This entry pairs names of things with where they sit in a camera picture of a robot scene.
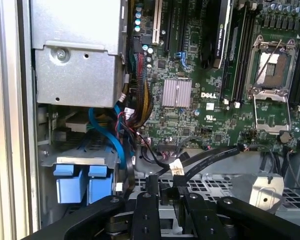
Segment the metal panel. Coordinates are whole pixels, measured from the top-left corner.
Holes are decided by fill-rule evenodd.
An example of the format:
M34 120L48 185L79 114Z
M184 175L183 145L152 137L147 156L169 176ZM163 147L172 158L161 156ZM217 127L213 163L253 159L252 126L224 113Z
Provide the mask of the metal panel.
M111 108L124 80L128 1L31 0L39 103Z
M16 1L0 0L0 240L29 234Z
M27 157L29 169L29 185L31 188L31 232L36 232L41 225L40 197L39 197L39 169L38 169L38 152L37 152L37 113L36 113L36 89L34 84L34 71L32 68L31 53L31 23L30 23L30 0L19 0L18 19L19 19L19 37L20 48L23 52L20 55L21 60L21 78L23 94L25 96L26 108L24 109L25 121L25 148L28 149ZM38 108L38 122L47 121L47 108Z

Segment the green circuit board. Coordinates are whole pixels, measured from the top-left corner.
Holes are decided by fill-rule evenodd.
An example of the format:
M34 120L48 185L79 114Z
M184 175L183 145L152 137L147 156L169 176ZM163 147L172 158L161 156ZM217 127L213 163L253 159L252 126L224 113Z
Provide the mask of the green circuit board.
M251 100L246 100L240 108L226 106L220 101L220 92L223 83L224 66L220 69L206 70L201 67L200 50L202 47L203 35L205 34L207 1L202 4L200 17L192 17L198 14L196 0L190 0L188 5L188 21L186 24L184 48L187 52L186 64L188 70L175 60L174 54L177 51L179 21L181 12L181 0L176 0L176 7L173 10L173 22L171 28L171 51L164 51L164 45L154 45L152 62L148 65L148 81L150 83L153 98L153 112L141 128L141 133L151 138L152 146L160 143L178 144L189 136L200 136L211 146L229 146L237 143L258 143L267 145L275 152L280 152L283 144L278 136L269 134L264 130L255 129L255 110ZM286 4L285 0L276 1ZM139 1L136 6L143 6L144 2ZM292 6L300 7L300 1L292 1ZM167 1L162 5L161 29L165 29L165 15L167 14ZM270 14L262 10L256 17L253 37L255 39L262 34L266 41L287 41L300 39L299 26L293 29L280 29L264 26L264 19ZM143 35L152 36L153 22L151 16L142 16L140 28ZM236 64L240 44L240 25L236 30L236 36L230 36L234 48L233 66ZM228 86L224 88L224 95L232 94L234 84L234 67L229 67L230 73ZM192 81L189 107L164 107L162 104L165 80L187 78ZM257 101L256 103L258 121L274 125L285 125L288 119L288 110L285 103L273 102L271 100ZM289 109L291 119L291 140L287 143L289 147L296 150L297 142L300 140L300 112ZM189 142L189 148L198 148L196 142Z

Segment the metal bracket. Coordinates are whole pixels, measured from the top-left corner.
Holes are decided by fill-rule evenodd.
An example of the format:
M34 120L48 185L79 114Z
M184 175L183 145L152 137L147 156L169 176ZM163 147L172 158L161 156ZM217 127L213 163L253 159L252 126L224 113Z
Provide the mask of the metal bracket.
M258 94L253 94L253 106L254 106L254 116L255 116L255 129L257 130L265 130L268 134L271 135L279 135L280 131L290 131L291 129L291 118L290 118L290 109L287 96L280 96L277 94L269 94L265 91L262 91ZM266 100L267 98L271 98L274 101L279 101L286 103L287 108L287 121L286 125L275 125L274 127L270 127L268 124L258 124L258 113L257 113L257 103L258 100Z

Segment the metal grille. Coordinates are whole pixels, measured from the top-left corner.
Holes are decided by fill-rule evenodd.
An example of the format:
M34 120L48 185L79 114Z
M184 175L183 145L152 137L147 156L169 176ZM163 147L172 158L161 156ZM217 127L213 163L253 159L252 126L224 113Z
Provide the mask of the metal grille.
M169 183L172 187L173 181L171 179L159 179L159 183ZM188 189L191 192L202 192L207 196L207 199L211 202L216 202L218 199L226 196L231 196L230 189L232 183L229 180L223 178L213 180L190 180L188 183ZM146 187L146 179L135 179L135 191L144 191ZM300 209L300 195L293 192L289 188L285 188L283 191L283 197L285 198L282 204L287 209Z
M284 207L287 209L300 209L300 195L286 188L283 190L283 197L285 198Z

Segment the screw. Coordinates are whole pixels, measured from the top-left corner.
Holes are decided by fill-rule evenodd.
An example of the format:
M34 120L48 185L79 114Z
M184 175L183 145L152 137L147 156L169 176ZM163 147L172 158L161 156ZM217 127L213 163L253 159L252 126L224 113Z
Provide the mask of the screw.
M198 196L194 193L190 193L189 197L192 199L196 199Z
M150 197L151 197L151 194L145 193L145 194L143 194L143 197L144 197L144 198L150 198Z
M113 198L113 199L110 200L110 202L114 204L114 203L119 202L119 199L118 198Z
M57 112L52 113L52 118L53 119L57 119L59 116L59 114Z
M232 200L229 199L229 198L224 199L223 202L226 203L226 204L232 204L233 203Z
M58 49L56 51L56 57L59 59L59 60L64 60L66 58L66 51L63 50L63 49Z

